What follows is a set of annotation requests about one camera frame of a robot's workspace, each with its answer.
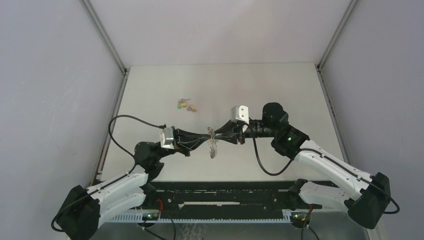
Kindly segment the metal chain keyring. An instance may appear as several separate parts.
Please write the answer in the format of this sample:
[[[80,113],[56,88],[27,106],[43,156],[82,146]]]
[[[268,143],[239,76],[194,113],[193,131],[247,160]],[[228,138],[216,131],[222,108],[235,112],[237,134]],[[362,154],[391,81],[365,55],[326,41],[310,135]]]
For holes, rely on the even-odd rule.
[[[211,128],[211,127],[208,127],[207,131],[208,131],[208,134],[210,136],[210,138],[207,141],[209,148],[210,148],[209,155],[210,155],[211,159],[214,159],[218,154],[216,133],[215,133],[214,129]]]

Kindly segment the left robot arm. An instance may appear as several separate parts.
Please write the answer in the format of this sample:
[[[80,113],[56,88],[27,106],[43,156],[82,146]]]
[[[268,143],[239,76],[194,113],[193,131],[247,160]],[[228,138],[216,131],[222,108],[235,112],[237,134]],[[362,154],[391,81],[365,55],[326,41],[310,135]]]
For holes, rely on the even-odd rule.
[[[186,157],[212,134],[187,132],[165,127],[158,142],[141,141],[134,148],[134,165],[125,172],[84,188],[73,187],[53,217],[50,227],[71,240],[88,240],[108,220],[122,212],[142,206],[153,207],[157,196],[146,189],[164,167],[161,159],[176,153]]]

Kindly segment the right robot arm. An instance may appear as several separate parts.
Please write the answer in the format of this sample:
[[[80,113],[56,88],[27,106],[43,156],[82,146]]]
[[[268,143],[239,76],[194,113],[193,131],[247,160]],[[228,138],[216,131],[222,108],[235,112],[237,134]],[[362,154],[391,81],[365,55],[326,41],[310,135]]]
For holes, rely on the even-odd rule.
[[[261,119],[251,119],[247,106],[231,109],[231,119],[217,129],[214,139],[244,144],[247,138],[272,138],[271,147],[290,162],[297,162],[327,177],[334,187],[298,179],[289,194],[295,208],[320,205],[342,212],[358,225],[375,229],[392,201],[389,178],[381,172],[371,174],[338,159],[315,141],[289,124],[289,115],[277,102],[262,108]]]

